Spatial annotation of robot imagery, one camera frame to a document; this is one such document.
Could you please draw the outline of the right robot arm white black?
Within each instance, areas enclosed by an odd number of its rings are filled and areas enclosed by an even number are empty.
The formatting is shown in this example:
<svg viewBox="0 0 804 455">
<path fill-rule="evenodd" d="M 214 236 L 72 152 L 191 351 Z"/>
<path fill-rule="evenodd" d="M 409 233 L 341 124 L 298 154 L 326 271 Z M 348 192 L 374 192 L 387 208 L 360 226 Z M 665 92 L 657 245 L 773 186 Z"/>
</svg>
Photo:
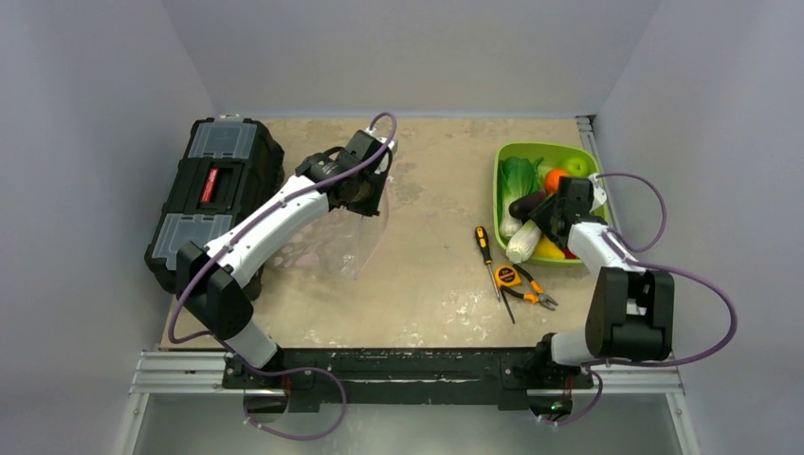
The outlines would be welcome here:
<svg viewBox="0 0 804 455">
<path fill-rule="evenodd" d="M 674 280 L 638 265 L 608 223 L 594 215 L 601 192 L 588 178 L 562 176 L 557 191 L 529 214 L 544 236 L 596 279 L 584 326 L 550 335 L 550 350 L 532 361 L 534 377 L 546 386 L 565 378 L 570 366 L 661 361 L 671 352 Z"/>
</svg>

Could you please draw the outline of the black yellow screwdriver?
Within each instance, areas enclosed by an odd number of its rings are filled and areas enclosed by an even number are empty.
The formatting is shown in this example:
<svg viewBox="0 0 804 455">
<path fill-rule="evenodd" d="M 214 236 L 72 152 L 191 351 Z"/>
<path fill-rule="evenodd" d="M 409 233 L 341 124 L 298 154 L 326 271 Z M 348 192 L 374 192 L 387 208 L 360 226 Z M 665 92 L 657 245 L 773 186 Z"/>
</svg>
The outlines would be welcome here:
<svg viewBox="0 0 804 455">
<path fill-rule="evenodd" d="M 474 228 L 474 235 L 475 235 L 475 242 L 479 251 L 483 257 L 484 265 L 487 269 L 488 275 L 490 277 L 491 284 L 494 288 L 495 295 L 498 301 L 502 300 L 502 295 L 497 282 L 495 281 L 494 275 L 494 268 L 493 268 L 493 260 L 490 252 L 489 246 L 489 239 L 487 235 L 487 231 L 483 226 L 477 226 Z"/>
</svg>

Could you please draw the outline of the orange handled pliers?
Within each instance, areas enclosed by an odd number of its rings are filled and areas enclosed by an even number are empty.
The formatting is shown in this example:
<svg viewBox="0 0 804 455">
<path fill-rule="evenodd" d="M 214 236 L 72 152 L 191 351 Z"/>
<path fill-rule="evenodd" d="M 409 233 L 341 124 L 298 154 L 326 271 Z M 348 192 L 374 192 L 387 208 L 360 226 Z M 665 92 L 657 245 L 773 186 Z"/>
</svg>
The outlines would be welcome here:
<svg viewBox="0 0 804 455">
<path fill-rule="evenodd" d="M 522 301 L 528 301 L 550 311 L 555 311 L 558 307 L 557 301 L 547 294 L 538 285 L 534 277 L 521 265 L 514 264 L 514 266 L 521 275 L 521 284 L 515 287 L 503 287 L 500 289 L 502 302 L 511 322 L 515 324 L 516 320 L 510 302 L 508 301 L 509 297 Z"/>
</svg>

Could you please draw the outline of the green toy bok choy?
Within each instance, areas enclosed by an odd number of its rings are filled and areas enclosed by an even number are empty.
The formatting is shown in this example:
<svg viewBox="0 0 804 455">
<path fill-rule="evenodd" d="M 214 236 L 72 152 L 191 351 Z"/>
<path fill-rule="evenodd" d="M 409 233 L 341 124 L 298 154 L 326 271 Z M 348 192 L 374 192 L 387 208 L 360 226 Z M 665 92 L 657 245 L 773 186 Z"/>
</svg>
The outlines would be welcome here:
<svg viewBox="0 0 804 455">
<path fill-rule="evenodd" d="M 512 156 L 502 161 L 498 172 L 498 196 L 500 199 L 498 223 L 502 238 L 511 238 L 522 226 L 522 221 L 509 213 L 509 207 L 518 199 L 540 188 L 539 165 L 542 157 L 530 161 Z"/>
</svg>

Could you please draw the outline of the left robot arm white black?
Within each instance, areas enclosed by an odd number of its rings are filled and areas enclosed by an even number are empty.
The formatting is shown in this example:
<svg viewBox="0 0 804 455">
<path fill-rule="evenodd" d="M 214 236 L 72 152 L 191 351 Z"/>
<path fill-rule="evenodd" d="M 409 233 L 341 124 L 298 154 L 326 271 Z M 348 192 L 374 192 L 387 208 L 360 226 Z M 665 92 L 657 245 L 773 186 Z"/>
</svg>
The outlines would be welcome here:
<svg viewBox="0 0 804 455">
<path fill-rule="evenodd" d="M 278 344 L 254 319 L 245 287 L 267 260 L 304 228 L 335 209 L 377 216 L 398 147 L 374 128 L 346 145 L 310 155 L 279 191 L 242 223 L 176 255 L 177 304 L 246 364 L 246 375 L 269 388 L 282 378 Z"/>
</svg>

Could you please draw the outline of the clear zip top bag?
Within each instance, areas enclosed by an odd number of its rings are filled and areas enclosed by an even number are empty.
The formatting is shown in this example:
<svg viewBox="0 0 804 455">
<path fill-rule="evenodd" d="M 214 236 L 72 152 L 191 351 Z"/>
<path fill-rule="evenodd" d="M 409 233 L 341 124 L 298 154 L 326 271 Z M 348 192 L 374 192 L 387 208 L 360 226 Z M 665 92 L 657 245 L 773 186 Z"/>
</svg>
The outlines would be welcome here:
<svg viewBox="0 0 804 455">
<path fill-rule="evenodd" d="M 385 235 L 390 215 L 387 195 L 381 196 L 378 209 L 374 217 L 346 209 L 333 210 L 294 234 L 266 265 L 277 270 L 298 268 L 356 279 Z"/>
</svg>

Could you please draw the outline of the orange toy fruit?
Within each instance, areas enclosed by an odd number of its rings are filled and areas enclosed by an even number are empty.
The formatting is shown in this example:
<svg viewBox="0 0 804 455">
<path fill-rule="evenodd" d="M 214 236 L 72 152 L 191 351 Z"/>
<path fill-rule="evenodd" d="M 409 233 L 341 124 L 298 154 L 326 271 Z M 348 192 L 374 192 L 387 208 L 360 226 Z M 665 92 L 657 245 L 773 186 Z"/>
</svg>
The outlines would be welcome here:
<svg viewBox="0 0 804 455">
<path fill-rule="evenodd" d="M 558 191 L 560 180 L 562 177 L 568 177 L 569 174 L 561 168 L 554 168 L 544 176 L 543 187 L 548 195 L 555 194 Z"/>
</svg>

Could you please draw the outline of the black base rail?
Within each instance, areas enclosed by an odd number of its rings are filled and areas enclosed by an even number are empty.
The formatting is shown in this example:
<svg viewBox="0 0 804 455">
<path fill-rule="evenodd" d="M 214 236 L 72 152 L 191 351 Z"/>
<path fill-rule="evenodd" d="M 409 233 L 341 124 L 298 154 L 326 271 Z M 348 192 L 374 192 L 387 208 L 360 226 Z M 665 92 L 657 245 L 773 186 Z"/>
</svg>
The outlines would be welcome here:
<svg viewBox="0 0 804 455">
<path fill-rule="evenodd" d="M 559 366 L 543 344 L 508 348 L 287 348 L 259 373 L 225 361 L 222 385 L 276 391 L 292 412 L 322 404 L 482 405 L 568 414 L 573 391 L 593 380 Z"/>
</svg>

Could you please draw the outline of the green plastic basket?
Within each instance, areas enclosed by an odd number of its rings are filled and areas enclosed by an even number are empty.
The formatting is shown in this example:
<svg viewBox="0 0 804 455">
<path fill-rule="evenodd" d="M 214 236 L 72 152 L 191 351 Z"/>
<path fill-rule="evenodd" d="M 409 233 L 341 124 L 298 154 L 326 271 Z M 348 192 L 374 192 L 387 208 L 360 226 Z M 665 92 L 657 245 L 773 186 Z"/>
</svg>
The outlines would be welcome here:
<svg viewBox="0 0 804 455">
<path fill-rule="evenodd" d="M 556 144 L 548 143 L 530 143 L 518 142 L 511 143 L 503 146 L 497 153 L 497 160 L 495 161 L 495 179 L 494 179 L 494 228 L 495 236 L 502 252 L 505 253 L 509 239 L 504 239 L 499 233 L 498 223 L 500 221 L 499 205 L 500 199 L 498 196 L 498 172 L 502 161 L 512 156 L 523 157 L 530 161 L 535 161 L 537 158 L 542 157 L 543 161 L 539 165 L 539 190 L 544 190 L 544 176 L 552 169 L 559 168 L 563 159 L 568 156 L 578 155 L 585 158 L 592 168 L 592 173 L 599 173 L 597 162 L 587 153 L 572 147 L 565 147 Z M 550 241 L 560 247 L 565 255 L 565 260 L 551 260 L 536 257 L 535 254 L 530 260 L 526 261 L 527 264 L 541 264 L 545 266 L 573 266 L 584 265 L 591 273 L 595 274 L 605 265 L 605 261 L 599 258 L 599 254 L 595 251 L 588 252 L 588 249 L 595 249 L 598 246 L 603 246 L 605 243 L 600 239 L 600 235 L 606 228 L 610 226 L 610 219 L 607 217 L 607 210 L 605 206 L 594 211 L 595 220 L 574 224 L 571 227 L 568 236 L 546 236 Z"/>
</svg>

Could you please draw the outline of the aluminium frame rail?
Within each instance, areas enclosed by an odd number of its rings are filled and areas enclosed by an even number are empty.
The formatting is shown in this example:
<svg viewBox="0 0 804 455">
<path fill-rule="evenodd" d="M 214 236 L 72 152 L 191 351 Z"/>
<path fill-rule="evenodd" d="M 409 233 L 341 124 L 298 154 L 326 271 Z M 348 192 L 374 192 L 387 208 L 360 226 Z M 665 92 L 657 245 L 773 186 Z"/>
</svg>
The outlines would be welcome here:
<svg viewBox="0 0 804 455">
<path fill-rule="evenodd" d="M 129 392 L 226 393 L 223 388 L 225 359 L 218 351 L 153 351 L 139 356 Z M 603 391 L 623 394 L 668 394 L 684 391 L 677 369 L 597 366 Z"/>
</svg>

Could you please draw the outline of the green toy apple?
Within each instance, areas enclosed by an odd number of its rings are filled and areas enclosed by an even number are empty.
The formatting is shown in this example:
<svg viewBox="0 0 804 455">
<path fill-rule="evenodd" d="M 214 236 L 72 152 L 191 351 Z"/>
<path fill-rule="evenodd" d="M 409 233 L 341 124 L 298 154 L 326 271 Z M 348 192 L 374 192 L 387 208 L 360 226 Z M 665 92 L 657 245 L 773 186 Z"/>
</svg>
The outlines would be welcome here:
<svg viewBox="0 0 804 455">
<path fill-rule="evenodd" d="M 588 177 L 592 173 L 589 162 L 578 155 L 566 157 L 559 167 L 573 177 Z"/>
</svg>

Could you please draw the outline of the purple toy eggplant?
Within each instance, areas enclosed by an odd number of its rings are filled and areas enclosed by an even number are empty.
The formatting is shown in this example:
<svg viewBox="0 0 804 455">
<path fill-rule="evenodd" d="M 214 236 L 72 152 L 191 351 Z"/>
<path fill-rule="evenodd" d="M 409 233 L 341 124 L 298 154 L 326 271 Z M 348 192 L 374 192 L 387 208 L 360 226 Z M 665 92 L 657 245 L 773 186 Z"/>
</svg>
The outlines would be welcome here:
<svg viewBox="0 0 804 455">
<path fill-rule="evenodd" d="M 514 219 L 526 222 L 530 218 L 530 213 L 547 197 L 548 194 L 545 190 L 539 190 L 520 197 L 508 205 L 508 214 Z"/>
</svg>

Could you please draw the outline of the yellow tape measure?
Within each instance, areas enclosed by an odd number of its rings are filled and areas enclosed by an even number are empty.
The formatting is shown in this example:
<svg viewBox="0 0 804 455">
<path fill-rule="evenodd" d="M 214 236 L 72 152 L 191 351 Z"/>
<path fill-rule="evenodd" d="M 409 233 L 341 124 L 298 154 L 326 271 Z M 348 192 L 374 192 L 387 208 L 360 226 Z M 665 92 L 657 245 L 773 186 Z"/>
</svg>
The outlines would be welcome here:
<svg viewBox="0 0 804 455">
<path fill-rule="evenodd" d="M 521 275 L 513 264 L 498 266 L 493 272 L 493 278 L 499 289 L 515 287 L 521 284 Z"/>
</svg>

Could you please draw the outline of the black plastic toolbox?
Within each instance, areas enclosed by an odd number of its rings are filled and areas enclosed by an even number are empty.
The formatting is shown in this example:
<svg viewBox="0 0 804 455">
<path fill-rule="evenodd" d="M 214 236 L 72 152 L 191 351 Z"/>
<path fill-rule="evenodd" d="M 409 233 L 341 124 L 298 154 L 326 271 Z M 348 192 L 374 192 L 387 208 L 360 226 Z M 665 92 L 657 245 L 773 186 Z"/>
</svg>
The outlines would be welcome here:
<svg viewBox="0 0 804 455">
<path fill-rule="evenodd" d="M 197 120 L 144 262 L 167 293 L 176 292 L 176 253 L 204 246 L 242 223 L 279 191 L 284 151 L 251 118 Z"/>
</svg>

